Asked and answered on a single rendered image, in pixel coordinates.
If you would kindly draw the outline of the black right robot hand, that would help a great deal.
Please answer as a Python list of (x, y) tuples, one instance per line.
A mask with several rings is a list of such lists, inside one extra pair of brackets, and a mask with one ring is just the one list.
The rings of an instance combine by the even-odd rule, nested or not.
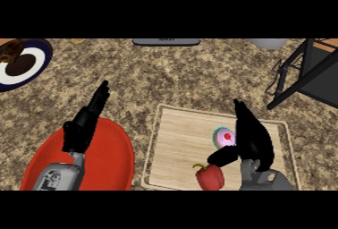
[(268, 131), (255, 118), (243, 101), (233, 100), (236, 113), (233, 146), (221, 147), (206, 158), (206, 162), (222, 167), (240, 158), (241, 160), (259, 160), (258, 172), (270, 169), (274, 159), (274, 151)]

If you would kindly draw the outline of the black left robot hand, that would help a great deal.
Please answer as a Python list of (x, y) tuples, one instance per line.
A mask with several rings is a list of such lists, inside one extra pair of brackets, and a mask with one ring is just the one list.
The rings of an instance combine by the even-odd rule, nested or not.
[(109, 97), (107, 90), (107, 81), (103, 81), (88, 105), (81, 108), (73, 119), (63, 123), (63, 152), (84, 153), (89, 146), (98, 115)]

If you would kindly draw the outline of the pink frosted cupcake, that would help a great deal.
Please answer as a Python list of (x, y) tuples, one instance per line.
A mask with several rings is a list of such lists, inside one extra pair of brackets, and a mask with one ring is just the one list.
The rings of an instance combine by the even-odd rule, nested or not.
[(227, 127), (218, 127), (212, 132), (212, 144), (216, 149), (236, 145), (236, 137), (233, 131)]

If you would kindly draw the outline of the pale wooden tray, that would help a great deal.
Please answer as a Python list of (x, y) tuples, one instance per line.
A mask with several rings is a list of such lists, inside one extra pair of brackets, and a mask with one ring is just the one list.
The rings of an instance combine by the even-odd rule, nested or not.
[[(268, 131), (274, 161), (271, 169), (280, 171), (295, 190), (301, 190), (287, 124), (262, 120)], [(236, 116), (179, 108), (165, 104), (156, 107), (153, 130), (146, 152), (141, 185), (162, 191), (200, 190), (194, 179), (194, 164), (206, 164), (208, 155), (216, 151), (210, 134), (218, 127), (234, 132)], [(241, 184), (240, 159), (221, 167), (222, 191), (237, 191)]]

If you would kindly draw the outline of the black tiered shelf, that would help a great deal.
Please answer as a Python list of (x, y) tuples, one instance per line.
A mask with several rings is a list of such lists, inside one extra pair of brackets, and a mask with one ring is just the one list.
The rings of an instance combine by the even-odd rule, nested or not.
[[(298, 70), (298, 80), (283, 88), (289, 69)], [(295, 93), (301, 93), (338, 109), (338, 38), (306, 38), (284, 61), (278, 61), (271, 70), (275, 72), (274, 92), (267, 105), (271, 110)]]

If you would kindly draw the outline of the red oval plate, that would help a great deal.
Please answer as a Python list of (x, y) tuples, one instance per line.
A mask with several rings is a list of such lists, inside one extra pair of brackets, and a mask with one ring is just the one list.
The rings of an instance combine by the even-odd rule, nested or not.
[[(58, 129), (36, 149), (20, 181), (20, 190), (32, 189), (44, 168), (51, 163), (70, 163), (72, 158), (61, 152), (63, 129)], [(84, 177), (81, 191), (126, 191), (134, 174), (134, 153), (128, 135), (109, 119), (97, 120), (89, 147), (84, 153)]]

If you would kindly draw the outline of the red bell pepper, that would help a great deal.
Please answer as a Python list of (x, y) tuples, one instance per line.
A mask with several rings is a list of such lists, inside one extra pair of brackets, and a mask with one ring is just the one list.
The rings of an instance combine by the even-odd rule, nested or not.
[(197, 184), (203, 191), (218, 191), (224, 186), (224, 176), (215, 165), (194, 164), (199, 170), (194, 173)]

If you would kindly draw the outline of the blue and white plate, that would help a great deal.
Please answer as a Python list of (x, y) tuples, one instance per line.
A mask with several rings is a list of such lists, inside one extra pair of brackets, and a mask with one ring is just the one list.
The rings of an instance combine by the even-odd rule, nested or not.
[(14, 63), (0, 63), (0, 92), (23, 86), (41, 74), (47, 67), (53, 48), (42, 38), (24, 38), (23, 49)]

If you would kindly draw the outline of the brown pastry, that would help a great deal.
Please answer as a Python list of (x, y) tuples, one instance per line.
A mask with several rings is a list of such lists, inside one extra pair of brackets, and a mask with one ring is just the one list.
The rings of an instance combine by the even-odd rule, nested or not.
[(20, 39), (11, 40), (0, 53), (0, 63), (14, 63), (23, 50), (23, 41)]

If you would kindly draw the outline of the pale grey round pot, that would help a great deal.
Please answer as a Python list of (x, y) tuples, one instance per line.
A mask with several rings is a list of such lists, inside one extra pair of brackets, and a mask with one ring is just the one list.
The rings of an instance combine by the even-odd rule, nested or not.
[(267, 50), (278, 49), (286, 43), (286, 38), (250, 38), (247, 41), (261, 48)]

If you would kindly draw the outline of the grey flat appliance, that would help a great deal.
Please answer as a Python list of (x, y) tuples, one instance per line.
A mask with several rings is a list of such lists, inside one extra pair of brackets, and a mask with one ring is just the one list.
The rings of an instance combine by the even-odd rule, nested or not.
[(134, 38), (131, 40), (135, 46), (154, 47), (184, 47), (196, 46), (200, 43), (199, 38)]

